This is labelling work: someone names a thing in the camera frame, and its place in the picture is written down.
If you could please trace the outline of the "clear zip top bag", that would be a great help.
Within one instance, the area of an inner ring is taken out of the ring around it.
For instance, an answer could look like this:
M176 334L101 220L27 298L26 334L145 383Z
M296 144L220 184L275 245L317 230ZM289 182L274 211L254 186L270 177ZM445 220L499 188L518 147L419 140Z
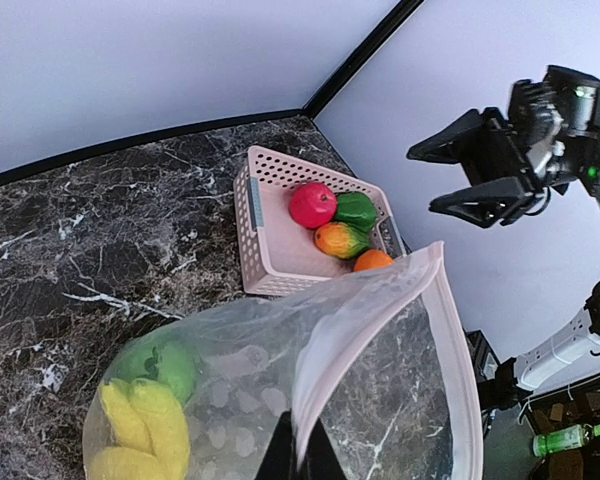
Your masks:
M482 476L476 381L441 243L275 300L197 312L131 341L84 423L86 477L94 456L116 445L99 387L139 339L195 351L195 391L181 405L190 440L183 479L259 479L281 415L292 420L294 479L318 419L347 479Z

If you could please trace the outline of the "green toy watermelon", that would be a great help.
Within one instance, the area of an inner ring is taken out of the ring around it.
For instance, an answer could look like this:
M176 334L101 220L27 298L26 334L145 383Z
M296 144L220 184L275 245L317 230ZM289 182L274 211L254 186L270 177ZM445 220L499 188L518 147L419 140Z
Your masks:
M127 383L144 378L168 386L181 405L194 394L197 376L195 351L175 340L136 340L112 367L112 377Z

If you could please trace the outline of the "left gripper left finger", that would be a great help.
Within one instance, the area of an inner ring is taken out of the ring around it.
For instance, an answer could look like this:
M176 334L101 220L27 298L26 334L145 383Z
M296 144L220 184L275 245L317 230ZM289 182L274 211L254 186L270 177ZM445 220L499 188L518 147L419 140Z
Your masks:
M291 480L296 477L296 454L290 415L281 415L261 465L259 480Z

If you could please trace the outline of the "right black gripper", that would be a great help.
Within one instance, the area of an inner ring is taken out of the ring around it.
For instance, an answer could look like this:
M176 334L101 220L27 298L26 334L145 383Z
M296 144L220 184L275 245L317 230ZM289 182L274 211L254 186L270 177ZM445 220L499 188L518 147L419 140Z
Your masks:
M466 189L433 199L429 210L480 228L515 223L543 196L516 134L497 108L470 109L440 132L411 146L406 158L462 165Z

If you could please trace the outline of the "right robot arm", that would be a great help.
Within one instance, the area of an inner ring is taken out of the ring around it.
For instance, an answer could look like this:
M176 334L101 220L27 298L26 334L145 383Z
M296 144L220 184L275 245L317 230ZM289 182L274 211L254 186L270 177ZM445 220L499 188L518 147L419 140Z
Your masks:
M506 114L471 109L406 156L461 165L469 187L433 199L429 209L483 229L539 215L552 193L565 194L575 181L600 207L600 79L550 65L541 81L513 84ZM523 402L586 354L600 356L600 281L567 325L479 383L482 414Z

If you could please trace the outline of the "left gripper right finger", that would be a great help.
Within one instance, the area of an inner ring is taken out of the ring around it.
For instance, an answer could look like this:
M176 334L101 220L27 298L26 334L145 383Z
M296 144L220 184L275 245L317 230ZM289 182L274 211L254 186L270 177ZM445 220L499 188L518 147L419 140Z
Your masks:
M317 420L303 462L299 478L302 480L346 480L343 469L320 419Z

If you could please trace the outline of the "red toy apple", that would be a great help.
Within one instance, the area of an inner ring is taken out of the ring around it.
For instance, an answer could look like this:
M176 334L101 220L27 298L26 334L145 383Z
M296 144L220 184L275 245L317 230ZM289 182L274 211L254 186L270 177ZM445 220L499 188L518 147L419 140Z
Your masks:
M337 197L329 187L313 182L295 190L289 203L289 213L297 224L317 229L331 221L337 205Z

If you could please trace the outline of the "yellow toy banana bunch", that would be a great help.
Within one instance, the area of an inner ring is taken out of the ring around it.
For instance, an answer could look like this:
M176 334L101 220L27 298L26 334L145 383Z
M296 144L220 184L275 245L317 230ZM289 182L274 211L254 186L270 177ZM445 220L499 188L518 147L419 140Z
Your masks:
M190 440L187 419L171 389L138 378L130 383L112 379L99 387L101 408L116 440L153 455L166 479L183 479L189 468Z

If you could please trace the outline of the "yellow toy pear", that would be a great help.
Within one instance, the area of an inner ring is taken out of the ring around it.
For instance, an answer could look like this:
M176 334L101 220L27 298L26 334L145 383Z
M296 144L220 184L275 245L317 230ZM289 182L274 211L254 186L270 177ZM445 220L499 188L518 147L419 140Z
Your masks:
M159 461L150 454L127 447L107 447L87 467L88 479L166 479Z

